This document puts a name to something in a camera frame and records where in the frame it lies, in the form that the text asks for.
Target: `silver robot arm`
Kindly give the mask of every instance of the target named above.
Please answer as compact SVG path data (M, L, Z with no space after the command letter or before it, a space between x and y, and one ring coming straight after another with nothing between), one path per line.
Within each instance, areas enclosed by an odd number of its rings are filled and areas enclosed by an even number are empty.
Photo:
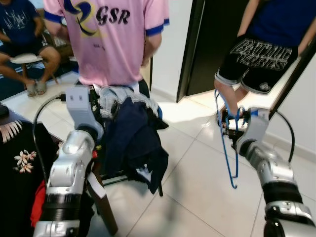
M237 152L257 170L266 202L264 237L315 237L311 212L303 204L291 164L262 143L269 111L251 108L248 127L236 142Z
M75 121L54 162L46 188L45 203L33 237L76 237L79 234L80 198L95 140L103 135L102 126L90 108L88 88L66 91L67 108Z

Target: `blue sleeve trim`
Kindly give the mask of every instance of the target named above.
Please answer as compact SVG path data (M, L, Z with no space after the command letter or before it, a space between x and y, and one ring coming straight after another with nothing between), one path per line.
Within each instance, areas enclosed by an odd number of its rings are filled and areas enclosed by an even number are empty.
M169 18L168 18L168 19L165 19L163 24L164 24L164 25L170 25L170 19L169 19Z
M57 23L61 23L62 20L62 16L58 16L58 15L54 15L52 13L49 13L48 11L44 12L44 18L49 20L49 21L53 21L53 22L57 22Z
M154 36L154 35L160 34L163 31L163 25L164 24L157 26L157 27L154 27L154 28L151 28L149 30L146 30L146 35L147 36Z

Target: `hand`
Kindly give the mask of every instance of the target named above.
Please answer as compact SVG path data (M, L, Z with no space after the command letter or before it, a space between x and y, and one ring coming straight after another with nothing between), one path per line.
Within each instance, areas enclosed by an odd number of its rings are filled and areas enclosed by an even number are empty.
M11 39L8 36L1 37L1 41L2 42L6 42L6 43L11 43L12 42Z
M35 31L34 35L35 35L36 38L38 38L40 36L40 31Z
M300 56L303 53L304 49L305 47L303 47L301 44L300 46L298 46L298 56Z

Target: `red fabric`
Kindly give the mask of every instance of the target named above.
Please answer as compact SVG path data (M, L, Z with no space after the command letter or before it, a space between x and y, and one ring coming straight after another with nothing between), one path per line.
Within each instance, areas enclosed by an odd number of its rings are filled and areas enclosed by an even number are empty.
M46 195L46 188L45 188L45 182L44 180L39 185L38 189L35 193L35 200L32 208L31 213L31 226L35 228L36 223L40 220L40 216L42 213L42 206L45 201L45 195Z
M98 153L96 151L92 152L92 159L97 159L98 158Z

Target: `floral embroidery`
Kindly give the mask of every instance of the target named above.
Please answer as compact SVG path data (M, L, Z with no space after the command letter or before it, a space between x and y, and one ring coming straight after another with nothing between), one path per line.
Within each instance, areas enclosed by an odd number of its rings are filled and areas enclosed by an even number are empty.
M29 153L27 150L20 151L19 156L15 156L14 159L17 160L17 167L13 168L20 173L31 173L34 168L31 161L34 161L36 157L36 152Z

